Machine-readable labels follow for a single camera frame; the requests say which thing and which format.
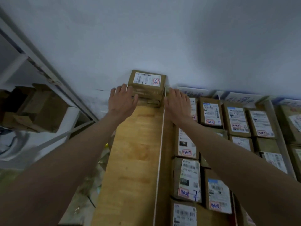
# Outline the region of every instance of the white wall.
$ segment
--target white wall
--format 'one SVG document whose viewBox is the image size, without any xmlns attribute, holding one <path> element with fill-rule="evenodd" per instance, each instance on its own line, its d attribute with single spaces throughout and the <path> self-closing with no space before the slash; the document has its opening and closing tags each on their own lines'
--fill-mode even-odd
<svg viewBox="0 0 301 226">
<path fill-rule="evenodd" d="M 95 113 L 107 109 L 108 91 L 127 83 L 132 69 L 167 74 L 173 86 L 301 98 L 301 0 L 0 6 Z"/>
</svg>

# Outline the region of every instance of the wooden tabletop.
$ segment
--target wooden tabletop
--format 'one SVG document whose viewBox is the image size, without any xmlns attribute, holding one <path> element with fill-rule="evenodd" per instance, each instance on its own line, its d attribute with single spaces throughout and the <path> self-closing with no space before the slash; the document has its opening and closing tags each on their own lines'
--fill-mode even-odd
<svg viewBox="0 0 301 226">
<path fill-rule="evenodd" d="M 152 225 L 163 108 L 138 106 L 119 125 L 92 226 Z"/>
</svg>

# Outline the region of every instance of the person's left hand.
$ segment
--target person's left hand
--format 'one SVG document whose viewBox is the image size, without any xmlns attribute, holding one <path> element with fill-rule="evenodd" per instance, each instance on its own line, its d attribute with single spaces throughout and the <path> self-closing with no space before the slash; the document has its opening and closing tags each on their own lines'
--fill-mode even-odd
<svg viewBox="0 0 301 226">
<path fill-rule="evenodd" d="M 132 99 L 133 87 L 122 84 L 116 88 L 111 89 L 109 98 L 108 114 L 115 116 L 120 123 L 132 115 L 138 103 L 138 95 L 135 94 Z"/>
</svg>

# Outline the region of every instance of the person's left arm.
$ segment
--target person's left arm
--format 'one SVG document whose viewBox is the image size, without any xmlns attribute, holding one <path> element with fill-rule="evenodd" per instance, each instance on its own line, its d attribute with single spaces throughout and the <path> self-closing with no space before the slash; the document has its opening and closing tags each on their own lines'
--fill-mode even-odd
<svg viewBox="0 0 301 226">
<path fill-rule="evenodd" d="M 138 95 L 126 84 L 111 90 L 109 111 L 99 122 L 21 173 L 0 195 L 1 225 L 57 225 L 77 187 L 96 166 L 110 135 L 135 110 Z"/>
</svg>

